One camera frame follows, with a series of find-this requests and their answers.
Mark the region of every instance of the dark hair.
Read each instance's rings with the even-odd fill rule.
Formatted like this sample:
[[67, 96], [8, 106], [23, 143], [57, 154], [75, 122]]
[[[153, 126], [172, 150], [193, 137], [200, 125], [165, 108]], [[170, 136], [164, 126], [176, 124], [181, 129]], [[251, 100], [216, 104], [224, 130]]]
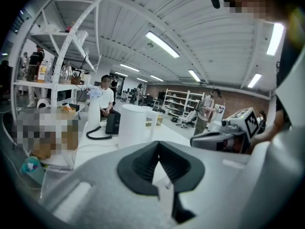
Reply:
[[217, 93], [217, 95], [221, 98], [222, 96], [221, 96], [221, 91], [218, 89], [218, 88], [216, 88], [216, 89], [214, 89], [213, 91], [212, 91], [212, 93]]
[[266, 113], [265, 113], [264, 110], [261, 110], [259, 113], [263, 116], [264, 120], [267, 119], [267, 118], [266, 118]]
[[104, 80], [104, 79], [106, 79], [106, 78], [108, 78], [109, 80], [111, 80], [111, 77], [109, 76], [109, 75], [103, 75], [102, 76], [102, 78], [101, 78], [101, 82]]

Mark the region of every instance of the black cable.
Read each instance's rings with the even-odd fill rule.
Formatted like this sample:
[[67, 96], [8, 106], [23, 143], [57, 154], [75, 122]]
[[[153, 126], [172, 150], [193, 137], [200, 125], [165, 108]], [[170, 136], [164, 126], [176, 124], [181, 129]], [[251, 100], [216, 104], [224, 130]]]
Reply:
[[91, 139], [91, 140], [106, 140], [106, 139], [111, 139], [112, 138], [112, 135], [109, 135], [109, 136], [105, 136], [105, 137], [92, 137], [92, 136], [89, 136], [89, 134], [93, 133], [93, 132], [96, 132], [98, 131], [99, 129], [101, 129], [101, 126], [95, 128], [94, 130], [92, 131], [89, 131], [86, 133], [86, 136]]
[[[74, 84], [74, 85], [77, 86], [77, 87], [81, 90], [81, 95], [82, 95], [82, 89], [81, 89], [78, 85], [76, 85], [76, 84]], [[77, 100], [77, 102], [76, 102], [76, 105], [78, 104], [78, 101], [81, 99], [81, 95], [80, 95], [80, 97], [78, 98], [78, 100]], [[78, 110], [77, 113], [78, 113], [78, 119], [80, 120], [80, 119], [81, 119], [81, 117], [80, 117], [80, 111]]]

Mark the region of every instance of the ceiling light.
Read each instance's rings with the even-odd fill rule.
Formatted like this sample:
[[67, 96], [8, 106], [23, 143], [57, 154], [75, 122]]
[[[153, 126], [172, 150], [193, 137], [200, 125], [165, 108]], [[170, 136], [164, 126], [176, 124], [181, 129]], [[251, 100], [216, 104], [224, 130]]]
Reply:
[[197, 82], [200, 82], [199, 77], [196, 75], [196, 73], [195, 73], [193, 70], [189, 70], [189, 73], [192, 75], [192, 77], [194, 77], [194, 79], [195, 79]]
[[262, 77], [261, 74], [255, 74], [255, 76], [253, 77], [252, 81], [250, 82], [250, 84], [248, 85], [249, 88], [254, 87], [254, 85], [258, 82], [258, 80]]
[[131, 69], [131, 70], [136, 71], [136, 72], [139, 72], [139, 70], [134, 69], [134, 68], [132, 68], [132, 67], [129, 67], [129, 66], [127, 66], [127, 65], [125, 65], [125, 64], [122, 64], [122, 63], [120, 64], [120, 66], [125, 67], [125, 68], [128, 68], [128, 69]]
[[151, 31], [149, 31], [145, 35], [148, 39], [152, 40], [154, 43], [158, 44], [160, 47], [162, 47], [165, 51], [167, 51], [172, 57], [178, 58], [180, 55], [171, 48], [170, 45], [168, 45], [165, 41], [157, 37], [155, 34], [153, 34]]
[[142, 80], [142, 79], [140, 79], [140, 78], [137, 78], [137, 80], [139, 80], [139, 81], [143, 81], [143, 82], [147, 82], [146, 80]]
[[164, 81], [164, 80], [161, 80], [160, 78], [155, 77], [155, 76], [153, 76], [153, 75], [151, 75], [151, 77], [154, 78], [154, 79], [157, 79], [157, 80], [160, 81], [160, 82], [163, 82], [163, 81]]
[[272, 37], [271, 37], [269, 48], [267, 51], [268, 55], [272, 55], [272, 56], [275, 55], [278, 45], [280, 44], [280, 41], [281, 41], [281, 38], [283, 35], [283, 31], [284, 31], [283, 25], [281, 25], [279, 23], [274, 24]]
[[118, 72], [115, 72], [116, 74], [119, 74], [119, 75], [122, 75], [122, 76], [128, 76], [126, 74], [122, 74], [122, 73], [118, 73]]

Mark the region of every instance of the metal shelving unit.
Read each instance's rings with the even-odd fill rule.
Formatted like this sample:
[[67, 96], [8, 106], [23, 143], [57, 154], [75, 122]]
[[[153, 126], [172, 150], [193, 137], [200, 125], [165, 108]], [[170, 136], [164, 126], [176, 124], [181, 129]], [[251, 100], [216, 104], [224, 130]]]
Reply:
[[[170, 92], [171, 94], [180, 94], [180, 95], [185, 94], [186, 98], [168, 95], [168, 92]], [[171, 103], [171, 104], [174, 104], [174, 105], [180, 105], [180, 106], [183, 106], [183, 114], [188, 114], [190, 111], [192, 111], [194, 109], [193, 106], [189, 105], [189, 102], [195, 102], [195, 103], [199, 102], [199, 99], [198, 100], [190, 99], [190, 97], [192, 95], [194, 95], [196, 97], [204, 98], [204, 93], [196, 94], [196, 93], [191, 93], [190, 91], [179, 92], [179, 91], [173, 91], [173, 90], [166, 89], [166, 94], [165, 94], [165, 99], [164, 99], [164, 103], [163, 103], [163, 108], [164, 109], [169, 109], [169, 111], [171, 111], [170, 114], [179, 117], [179, 115], [173, 113], [173, 111], [181, 111], [181, 110], [170, 107], [168, 105], [168, 103]], [[182, 103], [169, 101], [169, 98], [180, 99], [180, 100], [182, 100]]]
[[[59, 76], [61, 71], [61, 66], [64, 60], [73, 60], [77, 59], [78, 61], [83, 61], [85, 58], [87, 65], [84, 65], [84, 70], [96, 72], [99, 66], [99, 62], [101, 60], [101, 55], [99, 57], [99, 62], [94, 68], [92, 63], [90, 62], [88, 57], [85, 57], [85, 52], [79, 43], [76, 40], [76, 32], [81, 25], [81, 23], [85, 20], [88, 14], [96, 8], [98, 11], [98, 6], [102, 0], [88, 0], [89, 6], [87, 9], [81, 14], [81, 16], [77, 19], [75, 24], [72, 26], [69, 33], [64, 32], [56, 32], [53, 33], [50, 30], [49, 23], [47, 21], [45, 15], [45, 9], [53, 2], [53, 1], [69, 1], [75, 2], [79, 0], [47, 0], [46, 3], [40, 8], [37, 14], [28, 20], [26, 20], [19, 29], [17, 41], [14, 43], [13, 48], [10, 54], [10, 65], [13, 67], [12, 71], [12, 80], [11, 80], [11, 92], [15, 92], [15, 86], [23, 85], [23, 86], [33, 86], [33, 87], [40, 87], [40, 88], [47, 88], [51, 89], [51, 107], [57, 107], [57, 92], [65, 91], [65, 90], [72, 90], [71, 99], [74, 99], [76, 95], [76, 90], [79, 88], [73, 84], [59, 84]], [[46, 31], [47, 33], [42, 34], [31, 34], [31, 30], [36, 23], [39, 16], [43, 16]], [[96, 25], [95, 25], [95, 35], [98, 37], [97, 33], [97, 23], [98, 18], [96, 18]], [[32, 40], [34, 43], [38, 44], [45, 50], [49, 51], [53, 55], [57, 56], [57, 61], [53, 73], [52, 83], [36, 83], [36, 82], [27, 82], [27, 81], [17, 81], [17, 72], [19, 69], [19, 58], [23, 49], [23, 46], [27, 39]], [[16, 111], [16, 97], [12, 94], [11, 98], [11, 108], [12, 108], [12, 115], [14, 120], [17, 119], [17, 111]]]

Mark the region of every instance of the white t-shirt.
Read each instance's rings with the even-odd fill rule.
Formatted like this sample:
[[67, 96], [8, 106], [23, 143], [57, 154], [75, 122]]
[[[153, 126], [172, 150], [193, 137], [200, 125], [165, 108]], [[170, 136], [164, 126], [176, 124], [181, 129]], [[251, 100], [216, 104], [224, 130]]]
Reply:
[[109, 103], [112, 103], [114, 101], [113, 90], [111, 90], [110, 88], [104, 90], [100, 86], [99, 89], [102, 91], [103, 94], [100, 99], [100, 109], [106, 109], [108, 108]]
[[211, 111], [206, 111], [204, 110], [203, 107], [210, 107], [210, 108], [214, 108], [214, 99], [211, 97], [211, 95], [207, 95], [204, 100], [203, 100], [203, 104], [201, 106], [199, 106], [199, 113], [198, 113], [198, 117], [202, 120], [208, 120], [211, 114]]

